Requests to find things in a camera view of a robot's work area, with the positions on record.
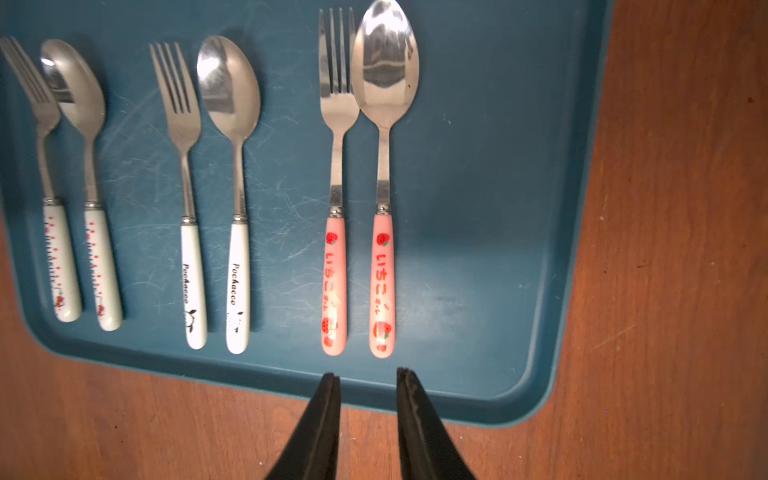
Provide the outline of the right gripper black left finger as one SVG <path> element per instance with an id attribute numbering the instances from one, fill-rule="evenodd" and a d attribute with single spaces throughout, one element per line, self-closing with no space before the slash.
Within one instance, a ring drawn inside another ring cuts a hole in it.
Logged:
<path id="1" fill-rule="evenodd" d="M 340 378 L 323 375 L 266 479 L 336 478 L 341 416 Z"/>

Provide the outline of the fork with white Pochacco handle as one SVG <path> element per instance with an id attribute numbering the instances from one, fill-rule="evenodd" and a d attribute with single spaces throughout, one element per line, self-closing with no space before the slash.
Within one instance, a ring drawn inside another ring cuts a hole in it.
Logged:
<path id="1" fill-rule="evenodd" d="M 196 216 L 194 189 L 188 155 L 201 134 L 197 95 L 177 43 L 149 46 L 153 67 L 164 103 L 169 136 L 180 157 L 184 214 L 181 220 L 182 300 L 186 340 L 201 349 L 207 341 L 208 322 L 204 272 Z"/>

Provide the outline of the spoon with Hello Kitty handle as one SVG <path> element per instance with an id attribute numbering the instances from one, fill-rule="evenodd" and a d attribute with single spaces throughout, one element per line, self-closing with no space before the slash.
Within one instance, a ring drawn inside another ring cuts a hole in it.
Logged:
<path id="1" fill-rule="evenodd" d="M 95 141 L 106 117 L 104 95 L 88 63 L 67 42 L 46 40 L 41 47 L 41 62 L 46 81 L 61 111 L 84 138 L 84 218 L 96 314 L 103 330 L 115 331 L 122 324 L 123 309 L 94 160 Z"/>

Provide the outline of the spoon with strawberry pink handle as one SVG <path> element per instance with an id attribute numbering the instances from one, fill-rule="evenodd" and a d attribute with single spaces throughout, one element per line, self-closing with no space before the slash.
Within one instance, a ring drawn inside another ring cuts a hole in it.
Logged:
<path id="1" fill-rule="evenodd" d="M 366 10 L 354 39 L 351 81 L 358 106 L 379 131 L 369 346 L 384 359 L 392 355 L 396 335 L 390 131 L 412 105 L 419 81 L 417 42 L 398 2 L 375 1 Z"/>

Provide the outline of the fork with plain pink handle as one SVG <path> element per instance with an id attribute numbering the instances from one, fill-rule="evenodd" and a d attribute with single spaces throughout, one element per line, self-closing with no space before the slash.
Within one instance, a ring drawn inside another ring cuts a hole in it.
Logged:
<path id="1" fill-rule="evenodd" d="M 353 41 L 351 9 L 320 10 L 318 67 L 320 110 L 333 135 L 330 167 L 329 214 L 326 222 L 322 277 L 321 339 L 323 351 L 340 355 L 347 341 L 347 262 L 343 210 L 343 146 L 360 108 L 347 72 Z"/>

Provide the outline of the spoon with white Pochacco handle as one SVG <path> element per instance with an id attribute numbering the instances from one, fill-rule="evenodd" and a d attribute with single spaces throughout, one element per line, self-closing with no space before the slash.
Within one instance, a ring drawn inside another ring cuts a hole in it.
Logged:
<path id="1" fill-rule="evenodd" d="M 231 225 L 226 293 L 226 345 L 242 354 L 249 343 L 251 273 L 243 150 L 258 124 L 261 99 L 254 70 L 241 49 L 221 35 L 207 37 L 197 58 L 203 104 L 234 152 L 234 215 Z"/>

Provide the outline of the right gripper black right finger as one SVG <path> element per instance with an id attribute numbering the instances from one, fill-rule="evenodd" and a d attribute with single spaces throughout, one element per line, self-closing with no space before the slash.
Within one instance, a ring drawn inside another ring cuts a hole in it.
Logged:
<path id="1" fill-rule="evenodd" d="M 475 479 L 416 373 L 397 369 L 397 418 L 403 479 Z"/>

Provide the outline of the fork with Hello Kitty handle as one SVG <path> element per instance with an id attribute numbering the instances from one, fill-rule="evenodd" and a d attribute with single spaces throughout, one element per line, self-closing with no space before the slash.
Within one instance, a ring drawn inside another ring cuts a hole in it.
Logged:
<path id="1" fill-rule="evenodd" d="M 58 126 L 61 112 L 33 61 L 13 38 L 1 40 L 1 50 L 27 95 L 36 119 L 36 148 L 43 187 L 43 220 L 51 297 L 56 318 L 64 323 L 77 320 L 83 302 L 66 209 L 55 195 L 46 158 L 46 139 Z"/>

